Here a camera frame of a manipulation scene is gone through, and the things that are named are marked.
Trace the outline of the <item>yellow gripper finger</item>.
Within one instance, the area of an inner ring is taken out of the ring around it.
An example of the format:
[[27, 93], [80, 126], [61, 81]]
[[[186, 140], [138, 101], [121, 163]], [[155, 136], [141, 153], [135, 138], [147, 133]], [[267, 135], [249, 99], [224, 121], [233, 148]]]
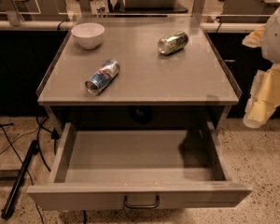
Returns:
[[243, 45], [250, 48], [260, 48], [263, 43], [265, 28], [265, 25], [261, 25], [259, 28], [247, 35], [243, 40]]
[[280, 63], [266, 72], [258, 70], [254, 76], [250, 98], [245, 107], [243, 123], [249, 128], [264, 125], [280, 106]]

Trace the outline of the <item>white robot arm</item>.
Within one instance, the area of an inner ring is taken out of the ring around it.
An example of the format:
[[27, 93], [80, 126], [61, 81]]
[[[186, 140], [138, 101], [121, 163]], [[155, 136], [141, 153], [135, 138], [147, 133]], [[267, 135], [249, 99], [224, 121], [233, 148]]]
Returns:
[[243, 44], [261, 48], [262, 57], [273, 63], [266, 72], [258, 70], [254, 76], [245, 107], [244, 125], [259, 128], [280, 106], [280, 7], [264, 25], [247, 35]]

